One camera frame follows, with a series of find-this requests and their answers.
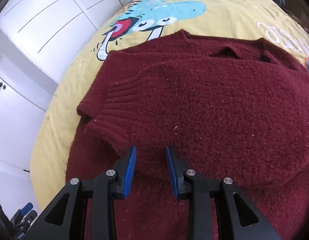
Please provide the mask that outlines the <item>dark red knit sweater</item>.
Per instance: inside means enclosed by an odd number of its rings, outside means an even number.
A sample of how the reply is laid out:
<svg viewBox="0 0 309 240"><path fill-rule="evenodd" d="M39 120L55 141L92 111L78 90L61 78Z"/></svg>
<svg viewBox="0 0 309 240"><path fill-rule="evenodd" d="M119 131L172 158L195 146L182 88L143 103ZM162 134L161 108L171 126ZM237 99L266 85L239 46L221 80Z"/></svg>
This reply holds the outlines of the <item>dark red knit sweater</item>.
<svg viewBox="0 0 309 240"><path fill-rule="evenodd" d="M232 178L282 239L308 237L309 70L267 40L180 30L111 51L77 112L67 179L95 178L137 149L119 239L185 239L168 145L208 178Z"/></svg>

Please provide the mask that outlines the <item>white wardrobe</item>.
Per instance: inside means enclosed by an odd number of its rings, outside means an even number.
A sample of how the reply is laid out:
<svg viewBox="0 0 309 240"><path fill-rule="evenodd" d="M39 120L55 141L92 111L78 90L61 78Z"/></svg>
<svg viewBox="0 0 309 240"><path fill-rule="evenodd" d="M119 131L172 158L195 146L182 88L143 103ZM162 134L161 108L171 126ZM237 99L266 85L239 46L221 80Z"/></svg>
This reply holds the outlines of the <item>white wardrobe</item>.
<svg viewBox="0 0 309 240"><path fill-rule="evenodd" d="M63 187L76 107L118 0L9 0L0 13L0 201L45 207Z"/></svg>

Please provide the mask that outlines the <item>yellow cartoon print bedspread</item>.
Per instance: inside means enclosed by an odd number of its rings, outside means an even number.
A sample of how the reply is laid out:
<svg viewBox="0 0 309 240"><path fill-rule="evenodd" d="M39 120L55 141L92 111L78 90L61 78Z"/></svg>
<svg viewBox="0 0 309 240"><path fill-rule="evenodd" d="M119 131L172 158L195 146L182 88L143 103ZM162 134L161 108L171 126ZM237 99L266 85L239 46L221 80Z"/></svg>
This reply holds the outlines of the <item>yellow cartoon print bedspread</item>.
<svg viewBox="0 0 309 240"><path fill-rule="evenodd" d="M300 0L295 4L309 17ZM45 208L65 184L79 123L76 107L107 54L181 29L195 35L265 38L289 51L309 70L309 21L302 23L274 0L129 0L84 46L53 95L30 161L39 207Z"/></svg>

